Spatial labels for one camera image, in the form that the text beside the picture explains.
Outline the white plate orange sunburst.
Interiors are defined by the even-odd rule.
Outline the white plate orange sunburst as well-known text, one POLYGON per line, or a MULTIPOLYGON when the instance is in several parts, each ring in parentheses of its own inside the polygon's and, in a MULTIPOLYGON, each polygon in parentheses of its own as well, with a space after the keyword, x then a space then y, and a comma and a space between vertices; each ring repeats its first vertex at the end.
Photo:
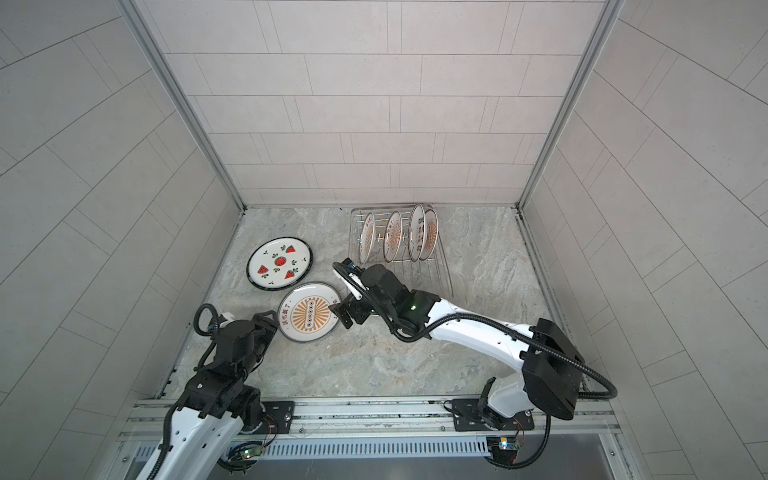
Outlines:
POLYGON ((376 221, 373 213, 368 213, 363 221, 361 235, 360 235, 360 248, 359 257, 362 263, 365 263, 370 258, 373 244, 376 237, 376 221))

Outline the white plate red centre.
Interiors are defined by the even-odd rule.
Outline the white plate red centre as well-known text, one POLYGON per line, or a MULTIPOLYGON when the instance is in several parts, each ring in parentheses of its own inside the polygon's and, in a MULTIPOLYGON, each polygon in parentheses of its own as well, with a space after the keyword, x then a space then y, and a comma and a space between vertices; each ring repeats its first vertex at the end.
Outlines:
POLYGON ((289 340, 308 343, 321 339, 337 326, 339 319, 331 306, 341 297, 331 285, 310 282, 297 286, 281 301, 279 329, 289 340))

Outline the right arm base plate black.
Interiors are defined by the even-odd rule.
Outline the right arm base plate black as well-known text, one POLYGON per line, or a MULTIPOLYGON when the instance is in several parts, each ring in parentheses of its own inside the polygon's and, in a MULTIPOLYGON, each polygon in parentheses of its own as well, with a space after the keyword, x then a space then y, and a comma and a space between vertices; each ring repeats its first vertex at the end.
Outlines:
POLYGON ((514 417, 503 417, 489 407, 481 408, 480 399, 455 398, 445 401, 443 406, 451 413, 454 429, 457 432, 502 431, 516 433, 535 429, 534 420, 528 411, 517 413, 514 417))

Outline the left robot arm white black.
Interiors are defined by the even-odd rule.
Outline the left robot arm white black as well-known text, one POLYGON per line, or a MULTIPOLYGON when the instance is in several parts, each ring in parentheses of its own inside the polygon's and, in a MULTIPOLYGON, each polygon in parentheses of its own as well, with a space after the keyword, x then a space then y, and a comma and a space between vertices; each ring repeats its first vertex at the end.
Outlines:
POLYGON ((206 479, 216 466, 246 473, 277 435, 260 390, 246 384, 279 330, 277 313, 232 320, 204 303, 192 326, 209 346, 167 410, 161 441, 140 479, 206 479))

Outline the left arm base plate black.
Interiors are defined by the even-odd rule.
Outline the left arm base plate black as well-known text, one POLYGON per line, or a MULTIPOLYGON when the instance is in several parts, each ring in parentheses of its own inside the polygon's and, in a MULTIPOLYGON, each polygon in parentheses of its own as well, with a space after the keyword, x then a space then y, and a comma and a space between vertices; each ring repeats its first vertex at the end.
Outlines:
POLYGON ((290 432, 296 404, 293 401, 266 401, 246 409, 242 434, 282 435, 290 432))

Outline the white blue-rim watermelon plate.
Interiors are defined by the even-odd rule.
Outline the white blue-rim watermelon plate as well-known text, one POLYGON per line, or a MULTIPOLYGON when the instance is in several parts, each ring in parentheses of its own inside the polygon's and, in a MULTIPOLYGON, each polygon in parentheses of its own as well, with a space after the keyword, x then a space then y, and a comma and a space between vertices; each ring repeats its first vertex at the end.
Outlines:
POLYGON ((312 265, 313 252, 304 240, 280 237, 267 241, 251 254, 246 276, 257 289, 277 291, 304 279, 312 265))

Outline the white plate red text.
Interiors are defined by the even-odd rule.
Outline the white plate red text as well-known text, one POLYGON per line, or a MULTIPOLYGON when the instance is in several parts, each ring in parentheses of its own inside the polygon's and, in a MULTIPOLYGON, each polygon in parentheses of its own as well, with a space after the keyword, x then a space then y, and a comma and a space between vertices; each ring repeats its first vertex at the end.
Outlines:
POLYGON ((408 254, 411 261, 420 259, 425 240, 425 209, 417 204, 410 213, 408 226, 408 254))

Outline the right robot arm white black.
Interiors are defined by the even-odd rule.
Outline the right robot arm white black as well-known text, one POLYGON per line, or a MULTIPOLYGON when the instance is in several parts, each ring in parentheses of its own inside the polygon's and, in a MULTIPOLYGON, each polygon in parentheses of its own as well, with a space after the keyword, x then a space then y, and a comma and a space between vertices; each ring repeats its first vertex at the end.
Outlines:
POLYGON ((399 341, 434 339, 494 358, 513 374, 492 380, 481 395, 484 407, 501 418, 537 408, 561 420, 574 417, 583 373, 575 345, 547 319, 511 324, 457 307, 440 296, 410 290, 382 265, 363 269, 347 259, 333 264, 349 295, 331 310, 349 329, 379 316, 399 341))

